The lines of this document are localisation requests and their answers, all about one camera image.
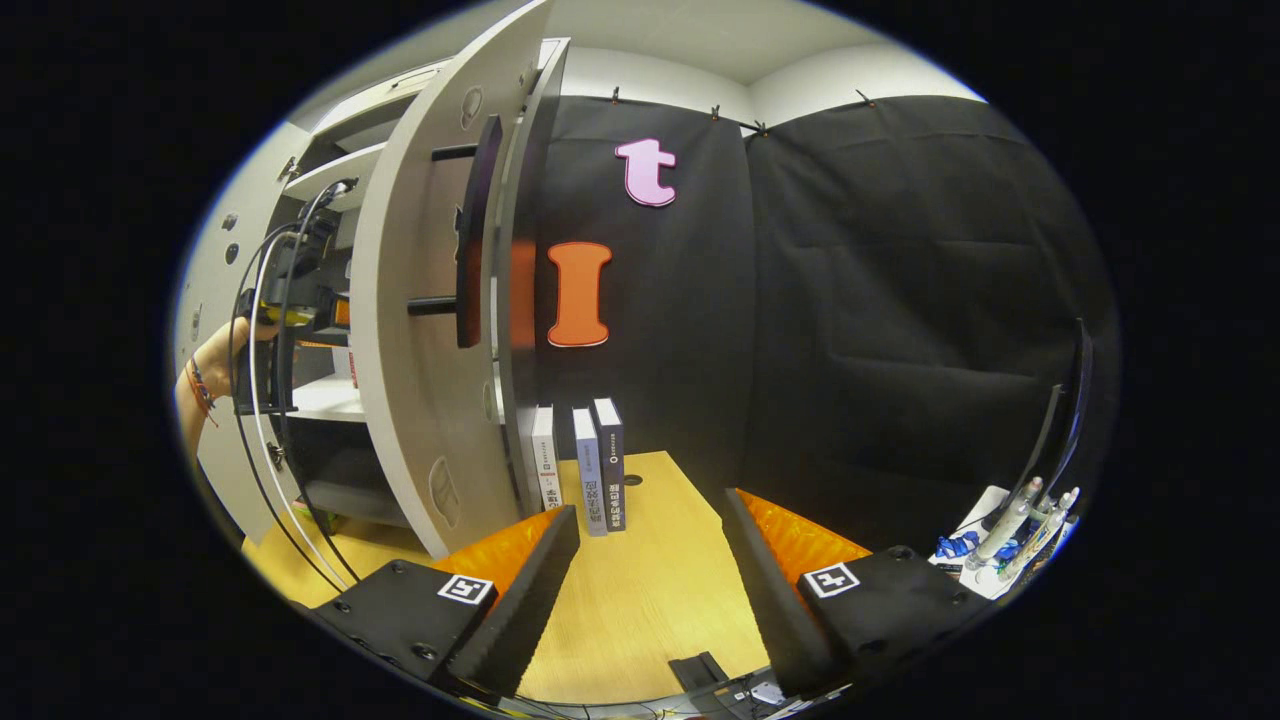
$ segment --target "white book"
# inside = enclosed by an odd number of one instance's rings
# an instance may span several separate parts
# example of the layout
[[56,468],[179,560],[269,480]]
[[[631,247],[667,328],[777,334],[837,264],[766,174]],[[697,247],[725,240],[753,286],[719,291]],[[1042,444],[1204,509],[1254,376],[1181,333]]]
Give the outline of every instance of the white book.
[[564,505],[559,489],[559,469],[556,465],[556,409],[539,406],[534,413],[534,466],[538,468],[538,486],[543,491],[543,509]]
[[582,478],[582,505],[586,515],[586,534],[609,534],[604,524],[604,489],[600,482],[600,443],[595,437],[595,423],[589,407],[573,410],[573,437],[577,442],[577,470]]

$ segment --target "human hand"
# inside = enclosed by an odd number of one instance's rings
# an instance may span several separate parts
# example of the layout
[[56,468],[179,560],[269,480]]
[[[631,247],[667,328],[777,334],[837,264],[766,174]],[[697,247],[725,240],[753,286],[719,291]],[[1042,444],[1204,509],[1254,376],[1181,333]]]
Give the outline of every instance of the human hand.
[[[259,342],[269,341],[280,332],[279,325],[268,325],[261,322],[257,323],[257,328],[255,329],[255,334],[257,336],[256,340]],[[193,357],[196,359],[196,365],[200,368],[200,377],[205,380],[205,387],[209,389],[209,395],[211,395],[214,400],[230,395],[233,369],[227,366],[227,359],[228,356],[234,359],[247,343],[248,320],[244,318],[236,318],[234,323],[227,323],[218,328],[218,331],[214,332],[214,334],[196,350]]]

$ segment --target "book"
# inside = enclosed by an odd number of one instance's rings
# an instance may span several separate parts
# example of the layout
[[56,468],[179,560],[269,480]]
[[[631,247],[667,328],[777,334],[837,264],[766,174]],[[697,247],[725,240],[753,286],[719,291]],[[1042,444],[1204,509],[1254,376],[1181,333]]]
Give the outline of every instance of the book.
[[604,493],[600,487],[600,445],[589,407],[573,409],[573,436],[577,441],[577,470],[582,478],[582,505],[586,534],[609,534],[604,524]]
[[595,434],[600,438],[600,482],[604,486],[604,523],[611,533],[627,529],[626,486],[622,478],[622,418],[613,398],[595,398]]
[[534,411],[534,466],[538,469],[538,487],[543,491],[543,510],[564,505],[559,489],[559,469],[556,465],[556,409],[539,406]]

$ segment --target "white cable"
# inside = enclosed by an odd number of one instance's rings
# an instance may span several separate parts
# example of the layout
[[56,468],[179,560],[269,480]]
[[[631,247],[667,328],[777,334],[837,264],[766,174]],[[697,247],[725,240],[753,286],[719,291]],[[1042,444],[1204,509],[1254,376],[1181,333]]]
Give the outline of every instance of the white cable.
[[[271,454],[270,451],[266,450],[266,436],[262,433],[262,414],[261,414],[261,405],[259,405],[257,401],[257,373],[255,372],[257,364],[253,361],[255,356],[252,351],[252,345],[255,338],[257,337],[257,309],[262,306],[261,305],[262,279],[266,277],[266,265],[271,259],[271,251],[275,250],[275,243],[280,242],[280,240],[283,240],[285,236],[289,234],[293,233],[280,233],[280,236],[273,240],[271,245],[268,246],[266,254],[262,255],[262,265],[257,270],[257,287],[253,288],[252,311],[248,314],[248,338],[250,338],[248,387],[253,400],[253,427],[257,428],[257,439],[259,442],[262,443],[262,455],[266,457],[266,469],[271,473],[271,480],[275,483],[275,492],[280,495],[280,502],[284,503],[284,514],[288,515],[291,520],[293,520],[293,527],[298,529],[298,534],[302,536],[303,542],[307,543],[307,547],[311,548],[311,552],[316,553],[316,557],[320,559],[320,562],[324,562],[324,566],[328,568],[330,573],[333,573],[334,578],[338,579],[338,585],[340,585],[342,589],[347,589],[347,583],[343,582],[342,575],[339,575],[338,571],[333,569],[333,565],[329,565],[329,561],[325,560],[324,555],[320,555],[320,551],[316,548],[315,544],[312,544],[311,538],[307,537],[307,533],[302,529],[302,523],[298,523],[297,515],[289,507],[289,501],[284,496],[284,488],[280,487],[280,477],[275,474],[275,464],[271,461]],[[294,242],[302,242],[302,237],[298,236]],[[285,301],[280,305],[280,319],[276,320],[278,323],[280,323],[282,331],[284,329],[284,320],[288,315],[288,309],[289,304],[288,299],[285,299]]]

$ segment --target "white wall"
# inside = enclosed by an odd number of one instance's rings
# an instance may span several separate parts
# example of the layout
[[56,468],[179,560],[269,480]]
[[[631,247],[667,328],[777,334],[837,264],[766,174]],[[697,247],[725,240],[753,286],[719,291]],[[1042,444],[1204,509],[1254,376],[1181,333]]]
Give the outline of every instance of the white wall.
[[950,95],[986,102],[946,70],[892,42],[819,53],[758,79],[749,94],[755,117],[776,126],[827,108],[860,102],[855,88],[872,100]]
[[707,70],[636,55],[620,50],[579,47],[570,44],[564,60],[564,82],[561,95],[618,97],[662,102],[700,110],[710,115],[712,106],[721,106],[721,117],[750,123],[754,118],[751,96],[744,85]]

